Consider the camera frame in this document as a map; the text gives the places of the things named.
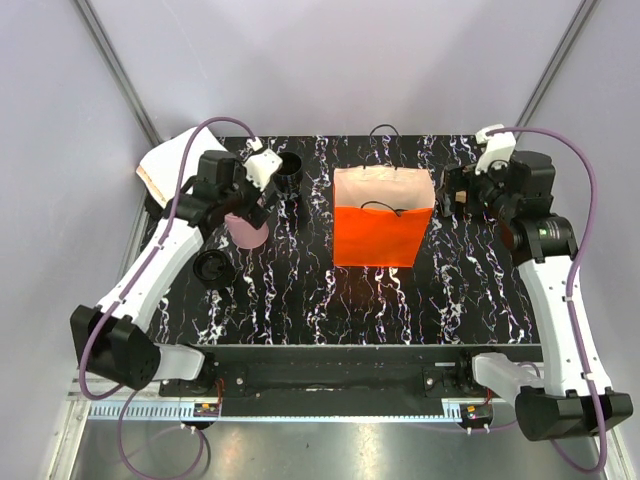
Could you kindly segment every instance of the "black cup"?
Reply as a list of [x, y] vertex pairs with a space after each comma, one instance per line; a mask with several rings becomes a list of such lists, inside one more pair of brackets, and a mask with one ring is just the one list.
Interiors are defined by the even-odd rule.
[[193, 273], [208, 290], [230, 287], [236, 274], [229, 258], [220, 250], [206, 250], [198, 255]]
[[273, 175], [273, 184], [281, 197], [297, 198], [302, 184], [302, 159], [293, 152], [282, 152], [278, 156], [282, 159], [282, 166]]

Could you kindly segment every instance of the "gray wall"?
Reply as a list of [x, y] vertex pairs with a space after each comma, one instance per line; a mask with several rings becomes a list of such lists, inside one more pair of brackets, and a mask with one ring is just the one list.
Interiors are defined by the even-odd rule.
[[[584, 148], [598, 174], [600, 203], [582, 271], [589, 321], [614, 388], [640, 405], [640, 55], [637, 0], [600, 2], [544, 98], [533, 125], [557, 129]], [[522, 146], [553, 156], [557, 213], [582, 234], [588, 183], [562, 146], [526, 136]], [[640, 472], [640, 413], [621, 427]]]
[[0, 477], [43, 478], [69, 315], [116, 281], [148, 145], [71, 7], [0, 5]]
[[168, 138], [210, 115], [291, 135], [513, 123], [580, 2], [93, 3]]

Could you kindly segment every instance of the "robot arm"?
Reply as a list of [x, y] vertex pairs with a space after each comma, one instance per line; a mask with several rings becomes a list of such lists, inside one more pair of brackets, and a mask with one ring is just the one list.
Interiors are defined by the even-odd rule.
[[255, 228], [266, 221], [276, 196], [259, 203], [282, 160], [270, 149], [251, 145], [254, 153], [242, 164], [226, 151], [206, 151], [198, 172], [177, 199], [176, 217], [166, 238], [171, 203], [156, 233], [116, 287], [94, 308], [79, 306], [71, 316], [78, 361], [98, 320], [109, 319], [91, 349], [87, 370], [140, 390], [149, 382], [182, 379], [210, 386], [203, 372], [204, 354], [183, 345], [154, 344], [146, 336], [160, 299], [187, 261], [213, 231], [233, 213]]
[[[546, 155], [514, 151], [515, 138], [510, 133], [487, 141], [486, 132], [495, 128], [481, 130], [476, 136], [478, 143], [487, 143], [477, 164], [445, 169], [438, 204], [445, 216], [461, 210], [471, 215], [488, 213], [498, 220], [501, 240], [531, 298], [542, 343], [544, 379], [503, 354], [482, 353], [469, 364], [473, 383], [491, 389], [515, 408], [529, 440], [592, 435], [597, 432], [593, 400], [565, 298], [577, 244], [569, 221], [550, 211], [555, 169]], [[462, 198], [463, 204], [456, 203]], [[571, 300], [592, 367], [589, 379], [594, 382], [609, 429], [631, 415], [631, 399], [613, 391], [596, 352], [578, 276]]]

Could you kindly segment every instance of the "pink cup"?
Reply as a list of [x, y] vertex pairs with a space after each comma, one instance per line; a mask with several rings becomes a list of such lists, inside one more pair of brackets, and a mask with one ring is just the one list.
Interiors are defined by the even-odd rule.
[[231, 240], [239, 248], [247, 250], [258, 248], [267, 241], [269, 236], [269, 227], [266, 223], [256, 230], [247, 221], [231, 213], [224, 216], [224, 223], [227, 224]]

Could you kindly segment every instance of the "black marble table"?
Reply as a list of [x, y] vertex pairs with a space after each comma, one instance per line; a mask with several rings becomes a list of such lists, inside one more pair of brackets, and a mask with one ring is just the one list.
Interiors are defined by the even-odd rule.
[[[343, 268], [332, 261], [336, 167], [428, 168], [474, 162], [469, 136], [271, 137], [303, 159], [302, 201], [281, 202], [262, 247], [236, 248], [225, 227], [206, 248], [236, 268], [226, 291], [206, 291], [189, 262], [158, 305], [150, 337], [163, 343], [537, 343], [530, 300], [491, 219], [437, 212], [414, 268]], [[245, 140], [221, 140], [246, 155]]]

